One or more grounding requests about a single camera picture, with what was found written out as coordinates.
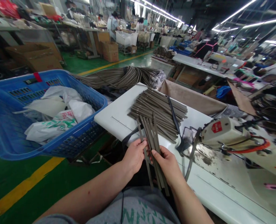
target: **white sewing table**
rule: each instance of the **white sewing table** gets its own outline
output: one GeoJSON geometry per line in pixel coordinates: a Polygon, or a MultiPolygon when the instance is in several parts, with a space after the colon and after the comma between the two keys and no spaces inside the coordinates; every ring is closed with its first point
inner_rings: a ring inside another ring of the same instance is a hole
{"type": "MultiPolygon", "coordinates": [[[[122,141],[137,127],[136,121],[127,114],[136,98],[146,88],[135,85],[99,112],[94,120],[122,141]]],[[[180,125],[181,135],[184,127],[192,126],[197,129],[212,120],[211,117],[190,107],[187,117],[180,125]]],[[[139,135],[134,134],[128,145],[138,138],[139,135]]],[[[159,143],[176,156],[185,175],[189,159],[181,157],[175,149],[176,145],[160,135],[159,143]]],[[[243,159],[231,156],[232,161],[226,161],[220,152],[211,151],[202,145],[198,145],[197,149],[211,158],[211,162],[207,162],[206,157],[196,152],[195,163],[187,183],[204,206],[228,224],[276,224],[276,207],[268,204],[256,193],[243,159]]]]}

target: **red bag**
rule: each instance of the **red bag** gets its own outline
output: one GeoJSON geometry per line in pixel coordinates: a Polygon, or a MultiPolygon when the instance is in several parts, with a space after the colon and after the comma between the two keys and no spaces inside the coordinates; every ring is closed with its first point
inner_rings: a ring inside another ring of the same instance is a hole
{"type": "Polygon", "coordinates": [[[20,15],[17,11],[18,6],[9,0],[0,0],[0,12],[7,17],[20,19],[20,15]]]}

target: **black cord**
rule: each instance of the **black cord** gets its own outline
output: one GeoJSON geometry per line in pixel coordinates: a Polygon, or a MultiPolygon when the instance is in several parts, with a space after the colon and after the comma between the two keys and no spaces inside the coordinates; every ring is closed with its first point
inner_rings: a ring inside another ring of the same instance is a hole
{"type": "Polygon", "coordinates": [[[122,190],[122,205],[121,205],[120,224],[122,224],[122,217],[123,217],[123,199],[124,199],[124,189],[122,190]]]}

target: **red label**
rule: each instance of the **red label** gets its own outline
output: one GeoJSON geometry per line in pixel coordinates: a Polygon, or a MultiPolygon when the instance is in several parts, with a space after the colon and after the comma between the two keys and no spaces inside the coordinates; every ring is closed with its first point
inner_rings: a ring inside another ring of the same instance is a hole
{"type": "Polygon", "coordinates": [[[221,121],[218,121],[218,122],[216,122],[216,123],[213,124],[213,126],[212,126],[212,131],[213,131],[214,133],[217,133],[217,132],[222,131],[221,121]]]}

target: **forearm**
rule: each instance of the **forearm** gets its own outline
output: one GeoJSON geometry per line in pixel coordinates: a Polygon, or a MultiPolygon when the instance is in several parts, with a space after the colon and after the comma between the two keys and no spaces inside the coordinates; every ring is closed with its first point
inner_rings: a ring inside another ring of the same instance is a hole
{"type": "Polygon", "coordinates": [[[181,223],[213,224],[210,216],[184,178],[171,189],[181,223]]]}
{"type": "Polygon", "coordinates": [[[132,177],[123,162],[118,162],[64,196],[38,219],[59,213],[72,217],[78,223],[86,223],[104,210],[132,177]]]}

